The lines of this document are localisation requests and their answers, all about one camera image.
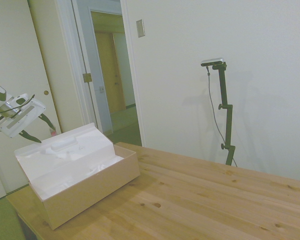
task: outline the wooden table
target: wooden table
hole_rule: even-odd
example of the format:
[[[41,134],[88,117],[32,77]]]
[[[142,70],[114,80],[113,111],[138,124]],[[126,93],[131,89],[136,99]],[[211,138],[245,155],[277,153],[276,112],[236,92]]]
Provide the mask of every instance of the wooden table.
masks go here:
[[[7,199],[43,240],[300,240],[300,181],[118,145],[141,175],[54,231],[30,187]]]

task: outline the wooden door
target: wooden door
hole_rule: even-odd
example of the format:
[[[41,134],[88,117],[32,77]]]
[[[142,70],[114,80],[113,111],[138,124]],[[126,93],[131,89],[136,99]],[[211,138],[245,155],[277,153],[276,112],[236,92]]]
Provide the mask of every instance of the wooden door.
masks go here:
[[[95,38],[109,111],[110,113],[114,113],[125,110],[126,103],[113,34],[108,32],[96,32]]]

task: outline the box flap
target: box flap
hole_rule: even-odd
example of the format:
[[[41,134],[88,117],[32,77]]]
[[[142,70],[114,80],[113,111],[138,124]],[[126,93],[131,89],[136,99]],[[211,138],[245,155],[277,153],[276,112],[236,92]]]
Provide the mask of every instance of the box flap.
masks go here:
[[[114,156],[112,142],[105,137],[94,123],[76,128],[43,140],[42,143],[20,148],[14,152],[23,171],[30,181],[67,165],[84,156],[108,149],[108,157]]]

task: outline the white packaging insert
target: white packaging insert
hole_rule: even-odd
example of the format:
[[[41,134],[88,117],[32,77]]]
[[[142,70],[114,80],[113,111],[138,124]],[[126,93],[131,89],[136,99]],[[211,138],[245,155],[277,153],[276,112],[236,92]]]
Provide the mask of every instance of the white packaging insert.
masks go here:
[[[16,150],[30,184],[42,200],[119,162],[113,143],[94,123]]]

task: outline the wood knot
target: wood knot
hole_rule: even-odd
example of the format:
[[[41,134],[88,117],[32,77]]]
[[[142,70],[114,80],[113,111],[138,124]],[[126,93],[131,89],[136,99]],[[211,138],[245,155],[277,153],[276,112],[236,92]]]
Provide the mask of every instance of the wood knot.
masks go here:
[[[154,203],[153,205],[154,205],[155,207],[157,207],[157,208],[160,208],[160,207],[161,207],[161,204],[160,204],[160,203],[157,203],[157,202]]]

